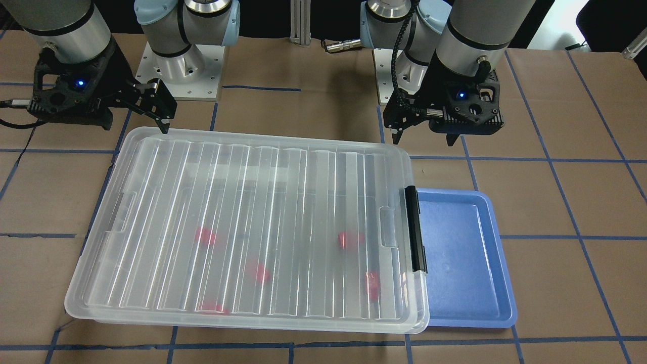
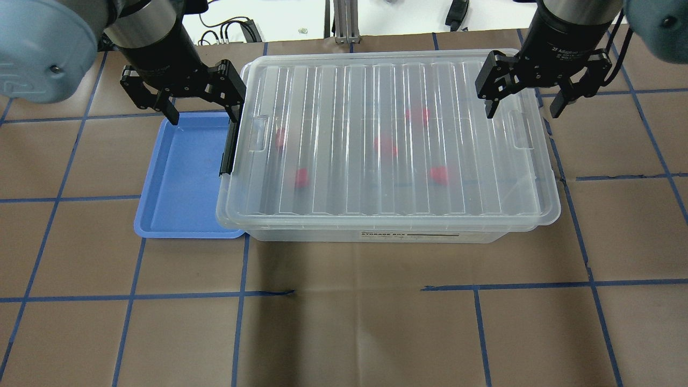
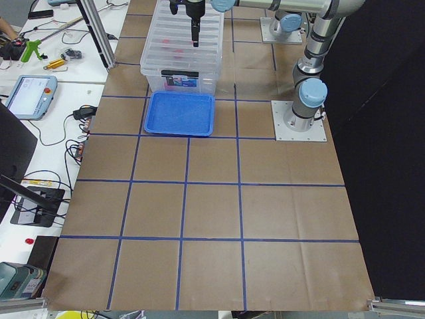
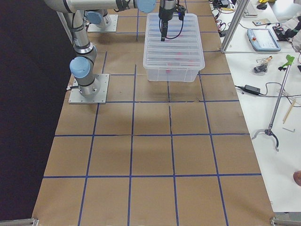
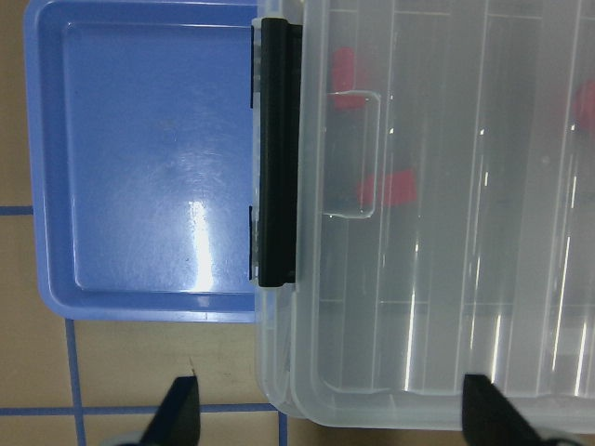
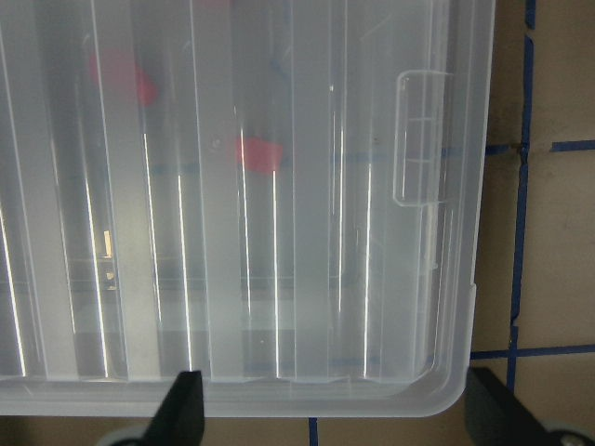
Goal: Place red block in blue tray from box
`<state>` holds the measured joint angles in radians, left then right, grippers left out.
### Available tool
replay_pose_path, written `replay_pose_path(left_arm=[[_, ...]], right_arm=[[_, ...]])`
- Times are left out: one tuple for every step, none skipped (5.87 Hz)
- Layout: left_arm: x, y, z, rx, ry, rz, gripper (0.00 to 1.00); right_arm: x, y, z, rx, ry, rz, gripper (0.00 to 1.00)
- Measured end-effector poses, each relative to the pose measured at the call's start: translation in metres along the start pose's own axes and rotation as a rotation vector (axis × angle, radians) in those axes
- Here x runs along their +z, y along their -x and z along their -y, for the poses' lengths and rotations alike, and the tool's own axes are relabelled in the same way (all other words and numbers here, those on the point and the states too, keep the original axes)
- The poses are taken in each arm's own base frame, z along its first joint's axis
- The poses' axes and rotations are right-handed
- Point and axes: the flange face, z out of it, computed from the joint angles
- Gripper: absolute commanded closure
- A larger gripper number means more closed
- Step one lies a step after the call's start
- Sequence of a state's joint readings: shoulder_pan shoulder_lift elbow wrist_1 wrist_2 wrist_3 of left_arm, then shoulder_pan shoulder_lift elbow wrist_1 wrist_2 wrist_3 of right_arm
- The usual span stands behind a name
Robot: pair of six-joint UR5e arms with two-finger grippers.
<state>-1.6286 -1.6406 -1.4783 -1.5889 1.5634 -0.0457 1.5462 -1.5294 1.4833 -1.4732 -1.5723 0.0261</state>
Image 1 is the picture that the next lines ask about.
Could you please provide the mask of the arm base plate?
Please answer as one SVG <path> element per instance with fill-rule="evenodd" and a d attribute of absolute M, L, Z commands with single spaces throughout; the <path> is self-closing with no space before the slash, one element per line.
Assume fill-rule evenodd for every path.
<path fill-rule="evenodd" d="M 391 77 L 391 49 L 373 49 L 375 69 L 375 83 L 377 85 L 377 96 L 379 106 L 386 106 L 393 93 L 393 81 Z M 398 87 L 409 95 L 414 95 L 420 90 L 431 57 L 427 60 L 418 59 L 411 51 L 403 53 L 398 51 L 396 59 L 396 76 Z"/>
<path fill-rule="evenodd" d="M 146 44 L 135 74 L 147 83 L 159 78 L 178 101 L 209 101 L 219 99 L 222 72 L 228 48 L 210 44 L 193 45 L 187 53 L 165 58 Z"/>

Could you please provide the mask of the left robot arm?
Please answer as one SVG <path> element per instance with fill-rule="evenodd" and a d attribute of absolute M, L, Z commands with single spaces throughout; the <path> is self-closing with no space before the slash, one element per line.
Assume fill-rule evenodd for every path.
<path fill-rule="evenodd" d="M 364 1 L 360 41 L 390 49 L 392 93 L 382 114 L 392 141 L 425 122 L 454 145 L 504 126 L 496 66 L 532 1 Z"/>

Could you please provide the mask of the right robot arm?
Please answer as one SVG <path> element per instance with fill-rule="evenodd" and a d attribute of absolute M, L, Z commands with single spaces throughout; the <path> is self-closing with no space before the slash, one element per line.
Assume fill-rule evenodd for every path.
<path fill-rule="evenodd" d="M 207 74 L 199 46 L 233 46 L 240 34 L 238 1 L 136 1 L 137 23 L 153 53 L 155 76 L 140 81 L 93 1 L 2 1 L 40 46 L 32 96 L 2 101 L 26 110 L 35 122 L 99 126 L 109 130 L 113 108 L 152 119 L 163 134 L 175 117 L 169 85 L 194 83 Z"/>

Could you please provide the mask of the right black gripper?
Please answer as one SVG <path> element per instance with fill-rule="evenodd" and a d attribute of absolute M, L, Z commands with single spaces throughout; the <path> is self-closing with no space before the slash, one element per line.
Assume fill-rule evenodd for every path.
<path fill-rule="evenodd" d="M 113 38 L 99 55 L 81 64 L 63 64 L 52 48 L 42 48 L 26 111 L 40 122 L 110 130 L 113 114 L 109 108 L 123 107 L 122 97 L 134 94 L 134 112 L 152 119 L 167 134 L 176 114 L 175 97 L 160 78 L 137 82 Z"/>

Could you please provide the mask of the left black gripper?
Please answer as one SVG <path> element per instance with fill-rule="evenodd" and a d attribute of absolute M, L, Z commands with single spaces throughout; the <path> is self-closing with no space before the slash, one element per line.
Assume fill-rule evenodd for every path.
<path fill-rule="evenodd" d="M 494 69 L 487 56 L 477 57 L 474 76 L 465 76 L 448 69 L 433 55 L 420 90 L 412 96 L 398 87 L 396 61 L 397 51 L 393 51 L 394 90 L 382 115 L 393 145 L 400 143 L 407 128 L 425 121 L 430 131 L 446 134 L 448 147 L 453 147 L 462 134 L 490 135 L 504 126 L 500 83 L 492 78 Z"/>

